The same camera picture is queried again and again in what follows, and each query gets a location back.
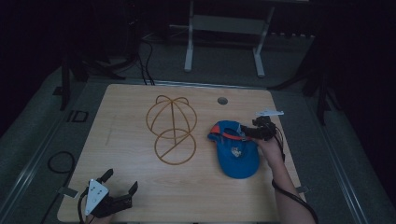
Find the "human arm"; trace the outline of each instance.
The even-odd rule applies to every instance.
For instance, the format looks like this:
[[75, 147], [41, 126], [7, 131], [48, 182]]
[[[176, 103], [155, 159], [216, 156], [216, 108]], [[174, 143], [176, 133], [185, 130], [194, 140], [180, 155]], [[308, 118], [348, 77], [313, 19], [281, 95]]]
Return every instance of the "human arm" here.
[[[268, 161], [275, 183], [283, 190], [300, 198], [300, 195], [291, 181], [285, 163], [283, 162], [282, 152], [275, 138], [273, 137], [268, 141], [257, 139], [256, 143], [259, 145], [259, 148], [262, 150], [262, 154]], [[290, 197], [281, 193], [279, 190], [276, 190], [275, 196], [276, 207], [281, 223], [315, 223], [310, 211], [300, 203], [297, 203]]]

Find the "cable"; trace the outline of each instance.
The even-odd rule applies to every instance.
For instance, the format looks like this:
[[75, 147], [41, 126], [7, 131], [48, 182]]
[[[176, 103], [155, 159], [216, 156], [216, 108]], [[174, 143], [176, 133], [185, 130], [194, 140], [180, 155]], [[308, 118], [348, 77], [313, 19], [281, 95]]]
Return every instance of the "cable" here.
[[78, 219], [79, 219], [79, 224], [84, 224], [84, 219], [82, 218], [82, 213], [81, 213], [81, 203], [82, 203], [82, 199], [88, 194], [88, 187], [85, 188], [84, 192], [81, 193], [81, 195], [79, 196], [78, 199]]
[[301, 198], [297, 197], [296, 195], [283, 190], [280, 186], [277, 185], [275, 180], [272, 181], [272, 186], [274, 187], [274, 189], [278, 190], [283, 195], [288, 196], [289, 198], [293, 199], [295, 202], [297, 202], [300, 205], [304, 206], [311, 213], [312, 218], [315, 220], [315, 223], [318, 224], [318, 216], [315, 213], [315, 210], [311, 206], [309, 206], [308, 203], [304, 202]]
[[[53, 160], [55, 157], [57, 157], [57, 156], [59, 156], [59, 155], [61, 155], [61, 154], [66, 154], [66, 155], [68, 155], [68, 156], [71, 158], [71, 165], [70, 165], [70, 168], [69, 168], [68, 170], [65, 170], [65, 171], [58, 171], [58, 170], [55, 170], [54, 168], [52, 168], [52, 165], [51, 165], [52, 160]], [[75, 160], [73, 154], [71, 154], [70, 152], [68, 152], [68, 151], [60, 151], [60, 152], [55, 153], [54, 155], [52, 155], [52, 156], [49, 158], [49, 160], [47, 161], [47, 166], [48, 166], [48, 168], [49, 168], [53, 173], [55, 173], [55, 174], [68, 174], [68, 175], [67, 175], [67, 178], [66, 178], [66, 180], [64, 181], [64, 184], [63, 184], [63, 187], [66, 187], [67, 183], [68, 183], [69, 180], [70, 180], [70, 177], [72, 176], [72, 174], [73, 174], [73, 172], [74, 172], [74, 170], [75, 170], [75, 167], [76, 167], [76, 160]], [[47, 219], [48, 214], [50, 213], [50, 210], [52, 209], [52, 206], [53, 206], [53, 205], [55, 204], [55, 202], [58, 200], [59, 195], [60, 195], [59, 193], [56, 194], [55, 198], [52, 200], [52, 203], [49, 205], [49, 208], [47, 209], [46, 214], [42, 217], [40, 223], [44, 223], [44, 222], [45, 222], [45, 220]]]
[[146, 59], [146, 65], [143, 65], [143, 61], [142, 61], [141, 56], [139, 54], [137, 55], [137, 60], [139, 61], [139, 64], [140, 64], [140, 71], [141, 71], [142, 79], [145, 82], [145, 85], [147, 85], [148, 83], [146, 81], [146, 76], [145, 76], [145, 75], [147, 75], [148, 80], [150, 82], [150, 85], [151, 86], [155, 86], [155, 82], [154, 82], [154, 80], [152, 79], [152, 77], [151, 77], [151, 75], [149, 73], [149, 59], [150, 59], [151, 54], [152, 54], [152, 46], [151, 46], [151, 44], [149, 42], [147, 42], [147, 41], [145, 41], [143, 39], [141, 41], [143, 43], [145, 43], [145, 44], [148, 44], [149, 47], [150, 47], [150, 52], [148, 54], [148, 58]]
[[[275, 140], [277, 141], [277, 144], [279, 145], [279, 148], [282, 152], [282, 158], [283, 161], [285, 161], [285, 153], [283, 152], [283, 134], [282, 132], [276, 127], [276, 132], [279, 133], [280, 135], [280, 139], [277, 138], [276, 134], [274, 135]], [[286, 195], [287, 197], [293, 199], [295, 202], [301, 204], [302, 206], [304, 206], [312, 215], [312, 218], [315, 220], [315, 223], [318, 223], [318, 216], [315, 213], [315, 210], [306, 202], [304, 202], [301, 198], [297, 197], [296, 195], [287, 192], [285, 190], [283, 190], [276, 182], [275, 180], [272, 181], [272, 186], [274, 187], [274, 189], [278, 190], [280, 193], [282, 193], [283, 195]]]

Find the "table leg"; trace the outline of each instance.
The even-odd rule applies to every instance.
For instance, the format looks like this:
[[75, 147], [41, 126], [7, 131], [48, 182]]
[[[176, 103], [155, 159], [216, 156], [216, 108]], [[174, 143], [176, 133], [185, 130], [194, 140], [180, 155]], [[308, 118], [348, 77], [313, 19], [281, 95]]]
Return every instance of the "table leg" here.
[[190, 1], [190, 18], [189, 18], [189, 44], [187, 46], [187, 53], [186, 53], [186, 62], [184, 63], [184, 71], [190, 72], [192, 68], [192, 54], [194, 45], [192, 44], [192, 20], [193, 20], [193, 9], [194, 3]]
[[268, 33], [268, 28], [270, 27], [271, 19], [274, 15], [274, 7], [271, 7], [267, 19], [265, 20], [264, 26], [262, 27], [262, 34], [260, 37], [260, 42], [257, 48], [253, 49], [253, 57], [254, 57], [254, 62], [256, 64], [256, 70], [257, 70], [257, 76], [258, 77], [264, 77], [264, 68], [262, 66], [262, 56], [260, 53], [262, 52], [262, 45], [264, 44], [264, 39], [267, 36]]

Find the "gray mat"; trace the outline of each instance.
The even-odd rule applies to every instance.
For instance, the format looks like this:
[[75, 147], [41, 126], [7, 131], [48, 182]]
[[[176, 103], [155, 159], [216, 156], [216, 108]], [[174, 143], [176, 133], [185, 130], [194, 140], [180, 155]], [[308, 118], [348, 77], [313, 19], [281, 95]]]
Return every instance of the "gray mat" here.
[[[149, 71], [155, 80], [264, 89], [292, 77], [310, 43], [311, 40], [301, 38], [267, 38], [262, 53], [266, 71], [264, 78], [256, 76], [251, 49], [246, 48], [196, 46], [192, 71], [185, 73], [183, 67], [186, 46], [157, 44], [153, 45]], [[149, 56], [148, 45], [142, 45], [141, 55], [143, 59]], [[136, 82], [141, 76], [137, 66], [120, 72], [120, 75], [128, 78], [118, 83], [142, 83], [141, 80]], [[2, 202], [26, 162], [40, 148], [47, 131], [58, 119], [61, 121], [59, 130], [48, 142], [48, 150], [35, 178], [18, 203], [9, 223], [38, 223], [41, 220], [56, 196], [55, 190], [66, 179], [66, 175], [57, 175], [48, 169], [48, 158], [66, 150], [78, 159], [106, 86], [116, 82], [107, 77], [94, 77], [86, 85], [73, 83], [73, 87], [78, 89], [73, 91], [75, 101], [66, 111], [59, 112], [60, 98], [51, 95], [54, 87], [60, 84], [59, 80], [59, 74], [46, 80], [40, 92], [0, 141]], [[354, 223], [333, 170], [325, 137], [312, 114], [317, 99], [302, 96], [300, 90], [303, 84], [299, 82], [283, 91], [272, 91], [272, 94], [276, 107], [285, 111], [281, 122], [301, 182], [310, 188], [305, 197], [317, 211], [320, 223]], [[89, 112], [87, 122], [67, 122], [72, 110]], [[325, 119], [332, 146], [356, 190], [369, 223], [394, 223], [395, 210], [376, 179], [344, 114], [332, 110], [326, 112]], [[67, 156], [58, 159], [54, 161], [57, 167], [69, 167]], [[56, 218], [60, 202], [61, 199], [52, 207], [46, 223], [60, 223]]]

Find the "dark floor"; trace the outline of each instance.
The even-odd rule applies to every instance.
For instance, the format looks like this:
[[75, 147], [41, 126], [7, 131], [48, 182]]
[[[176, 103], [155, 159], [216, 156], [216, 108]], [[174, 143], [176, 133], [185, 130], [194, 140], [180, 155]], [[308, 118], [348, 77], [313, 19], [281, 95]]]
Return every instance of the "dark floor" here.
[[[291, 78], [312, 43], [312, 38], [268, 36], [262, 52], [266, 76], [258, 78], [251, 48], [246, 46], [197, 45], [192, 71], [185, 73], [185, 45], [177, 41], [163, 43], [155, 35], [145, 39], [152, 44], [148, 68], [157, 85], [225, 85], [263, 90]], [[141, 45], [144, 62], [149, 51], [149, 45]], [[143, 84], [140, 72], [134, 65], [119, 71], [120, 76], [127, 77], [125, 81], [94, 74], [87, 83], [73, 81], [72, 99], [65, 111], [59, 110], [60, 96], [52, 95], [61, 84], [60, 70], [46, 79], [0, 140], [3, 222], [41, 220], [56, 196], [55, 190], [66, 179], [66, 175], [49, 170], [48, 159], [56, 152], [69, 151], [77, 161], [107, 85]], [[345, 114], [329, 104], [326, 126], [320, 125], [315, 115], [318, 97], [303, 96], [303, 85], [304, 81], [300, 81], [272, 94], [276, 107], [285, 111], [282, 126], [302, 185], [309, 188], [306, 199], [318, 213], [319, 223], [394, 223], [395, 209]], [[67, 122], [72, 110], [89, 112], [88, 120]], [[56, 164], [67, 170], [68, 160]], [[59, 223], [56, 213], [60, 202], [58, 199], [51, 207], [46, 223]]]

